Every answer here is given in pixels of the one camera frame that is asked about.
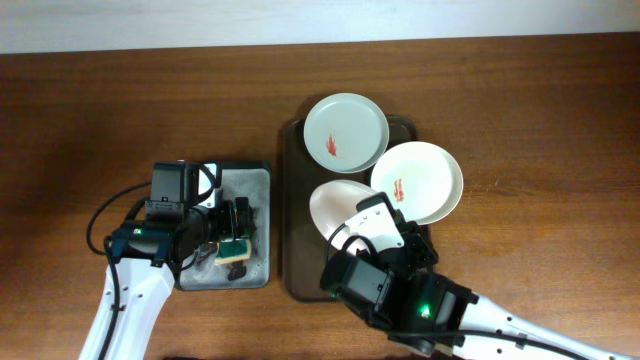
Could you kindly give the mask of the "green yellow sponge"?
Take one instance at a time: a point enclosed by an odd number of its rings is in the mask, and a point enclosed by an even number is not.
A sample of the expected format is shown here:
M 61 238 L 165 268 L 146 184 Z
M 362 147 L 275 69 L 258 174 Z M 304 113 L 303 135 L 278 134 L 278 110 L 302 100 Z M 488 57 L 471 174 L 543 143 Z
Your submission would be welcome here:
M 244 261 L 251 257 L 251 241 L 249 239 L 236 239 L 229 242 L 220 242 L 218 252 L 214 258 L 216 265 Z

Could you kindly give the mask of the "cream white plate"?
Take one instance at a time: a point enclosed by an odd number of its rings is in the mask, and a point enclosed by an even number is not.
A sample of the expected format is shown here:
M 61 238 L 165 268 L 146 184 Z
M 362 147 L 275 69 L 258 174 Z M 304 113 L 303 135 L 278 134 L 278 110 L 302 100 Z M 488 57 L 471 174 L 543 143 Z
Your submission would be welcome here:
M 370 187 L 386 193 L 406 220 L 428 225 L 456 208 L 464 178 L 459 164 L 446 150 L 412 141 L 384 153 L 372 170 Z

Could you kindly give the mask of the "pink white plate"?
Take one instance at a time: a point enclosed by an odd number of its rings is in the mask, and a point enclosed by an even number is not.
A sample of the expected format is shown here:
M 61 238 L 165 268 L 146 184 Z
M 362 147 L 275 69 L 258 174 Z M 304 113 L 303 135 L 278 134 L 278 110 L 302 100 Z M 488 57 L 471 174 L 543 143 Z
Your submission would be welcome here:
M 345 222 L 357 213 L 356 206 L 362 200 L 375 195 L 367 185 L 352 180 L 333 180 L 318 186 L 309 201 L 314 225 L 327 241 L 321 259 L 327 251 L 340 250 L 353 235 Z

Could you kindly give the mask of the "pale green plate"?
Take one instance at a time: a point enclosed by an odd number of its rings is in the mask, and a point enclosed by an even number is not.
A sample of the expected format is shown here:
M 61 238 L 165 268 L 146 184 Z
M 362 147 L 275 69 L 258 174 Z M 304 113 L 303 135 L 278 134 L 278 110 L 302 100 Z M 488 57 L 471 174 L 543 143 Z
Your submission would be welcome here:
M 373 166 L 390 139 L 387 117 L 370 99 L 337 93 L 316 103 L 303 126 L 310 156 L 337 173 L 357 173 Z

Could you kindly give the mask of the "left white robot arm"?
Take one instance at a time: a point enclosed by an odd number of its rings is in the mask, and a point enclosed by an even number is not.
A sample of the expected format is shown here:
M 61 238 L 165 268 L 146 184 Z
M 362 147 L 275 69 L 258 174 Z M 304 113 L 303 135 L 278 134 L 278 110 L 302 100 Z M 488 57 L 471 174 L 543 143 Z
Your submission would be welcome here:
M 155 163 L 150 194 L 131 206 L 101 248 L 90 248 L 107 268 L 81 358 L 143 357 L 164 303 L 197 263 L 246 270 L 253 210 L 246 197 L 222 199 L 223 174 L 216 162 Z

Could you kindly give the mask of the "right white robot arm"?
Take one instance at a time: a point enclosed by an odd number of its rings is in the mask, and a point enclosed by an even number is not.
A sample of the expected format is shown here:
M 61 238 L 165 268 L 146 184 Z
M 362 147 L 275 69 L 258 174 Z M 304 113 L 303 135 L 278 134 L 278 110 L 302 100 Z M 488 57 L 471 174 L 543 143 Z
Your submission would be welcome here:
M 616 359 L 618 353 L 524 320 L 430 271 L 437 255 L 415 222 L 384 206 L 364 210 L 328 237 L 323 290 L 388 340 L 462 359 Z

